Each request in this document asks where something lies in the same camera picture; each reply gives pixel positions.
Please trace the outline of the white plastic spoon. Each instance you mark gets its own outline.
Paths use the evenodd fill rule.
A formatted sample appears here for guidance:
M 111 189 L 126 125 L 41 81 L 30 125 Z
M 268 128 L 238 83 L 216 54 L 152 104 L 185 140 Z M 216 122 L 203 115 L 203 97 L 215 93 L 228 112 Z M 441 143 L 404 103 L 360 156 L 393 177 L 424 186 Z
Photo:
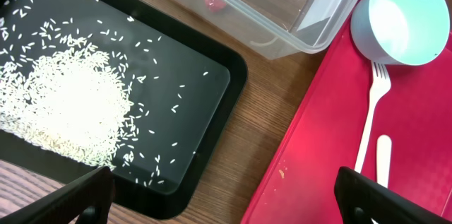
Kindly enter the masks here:
M 381 135 L 376 144 L 376 181 L 387 188 L 391 166 L 392 140 L 387 135 Z

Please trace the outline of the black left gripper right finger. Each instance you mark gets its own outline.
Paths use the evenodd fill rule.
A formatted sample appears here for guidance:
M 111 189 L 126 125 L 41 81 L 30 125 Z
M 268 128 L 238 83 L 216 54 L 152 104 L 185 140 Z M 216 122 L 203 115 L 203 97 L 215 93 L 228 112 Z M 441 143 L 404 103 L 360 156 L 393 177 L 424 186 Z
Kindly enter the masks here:
M 334 194 L 344 224 L 448 224 L 348 167 L 339 168 Z

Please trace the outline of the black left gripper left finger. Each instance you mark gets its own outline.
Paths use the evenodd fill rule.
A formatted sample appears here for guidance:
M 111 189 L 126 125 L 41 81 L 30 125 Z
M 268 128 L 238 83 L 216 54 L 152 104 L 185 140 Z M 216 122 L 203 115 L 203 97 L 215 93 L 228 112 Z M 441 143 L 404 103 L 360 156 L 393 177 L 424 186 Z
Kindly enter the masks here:
M 99 167 L 40 200 L 1 218 L 1 224 L 106 224 L 114 198 L 114 178 Z

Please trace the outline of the light blue bowl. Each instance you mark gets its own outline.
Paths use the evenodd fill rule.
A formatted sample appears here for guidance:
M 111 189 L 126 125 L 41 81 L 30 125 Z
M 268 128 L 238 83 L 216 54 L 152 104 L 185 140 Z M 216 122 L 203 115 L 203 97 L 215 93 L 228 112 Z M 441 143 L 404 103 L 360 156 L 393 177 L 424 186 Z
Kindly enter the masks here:
M 436 59 L 450 27 L 446 0 L 360 0 L 350 23 L 352 40 L 367 59 L 408 66 Z

